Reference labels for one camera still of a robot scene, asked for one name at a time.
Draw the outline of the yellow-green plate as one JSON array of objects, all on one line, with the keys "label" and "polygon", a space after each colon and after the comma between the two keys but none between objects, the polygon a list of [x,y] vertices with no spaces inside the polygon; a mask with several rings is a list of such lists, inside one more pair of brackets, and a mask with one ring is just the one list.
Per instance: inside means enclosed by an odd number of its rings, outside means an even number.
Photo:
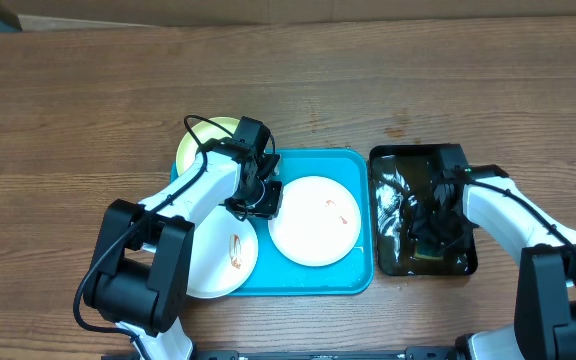
[{"label": "yellow-green plate", "polygon": [[[211,121],[221,125],[230,133],[234,133],[239,124],[239,120],[232,117],[213,117],[211,118]],[[203,121],[193,125],[191,130],[201,143],[205,143],[212,138],[222,139],[228,137],[228,134],[225,131]],[[176,153],[175,166],[178,175],[181,175],[194,163],[197,149],[198,145],[192,136],[190,134],[185,134],[178,145]]]}]

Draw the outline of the pink-white plate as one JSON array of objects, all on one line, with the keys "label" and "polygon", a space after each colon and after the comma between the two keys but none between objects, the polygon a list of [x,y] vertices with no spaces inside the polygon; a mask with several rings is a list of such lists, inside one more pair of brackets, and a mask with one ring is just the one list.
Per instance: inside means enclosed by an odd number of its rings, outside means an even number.
[{"label": "pink-white plate", "polygon": [[304,266],[331,265],[355,246],[361,231],[357,200],[342,184],[306,176],[283,188],[279,212],[269,221],[274,245],[289,260]]}]

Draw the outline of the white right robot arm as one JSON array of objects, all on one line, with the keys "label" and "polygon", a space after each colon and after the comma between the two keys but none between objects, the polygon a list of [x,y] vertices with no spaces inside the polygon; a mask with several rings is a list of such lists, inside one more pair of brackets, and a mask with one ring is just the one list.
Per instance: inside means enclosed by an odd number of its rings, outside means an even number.
[{"label": "white right robot arm", "polygon": [[425,171],[409,192],[428,200],[412,226],[442,236],[452,224],[480,227],[519,265],[514,319],[460,337],[458,359],[576,359],[576,230],[541,210],[497,165],[472,167],[457,144],[414,145]]}]

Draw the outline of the green yellow sponge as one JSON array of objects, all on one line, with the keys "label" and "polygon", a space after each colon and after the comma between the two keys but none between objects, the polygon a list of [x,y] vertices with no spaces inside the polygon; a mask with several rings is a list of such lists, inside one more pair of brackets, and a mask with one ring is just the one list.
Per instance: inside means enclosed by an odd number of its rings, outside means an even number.
[{"label": "green yellow sponge", "polygon": [[439,261],[444,258],[443,250],[440,247],[425,243],[415,245],[414,257],[422,260]]}]

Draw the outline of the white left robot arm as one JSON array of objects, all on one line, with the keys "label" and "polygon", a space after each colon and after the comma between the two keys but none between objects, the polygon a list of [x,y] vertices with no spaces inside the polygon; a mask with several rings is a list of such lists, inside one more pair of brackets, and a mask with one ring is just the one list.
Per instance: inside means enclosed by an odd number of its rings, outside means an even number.
[{"label": "white left robot arm", "polygon": [[77,324],[122,334],[134,359],[191,359],[192,341],[179,311],[195,228],[222,205],[239,221],[276,217],[282,184],[271,131],[242,117],[221,139],[197,143],[193,165],[159,193],[131,203],[117,199],[104,213],[89,270],[73,300]]}]

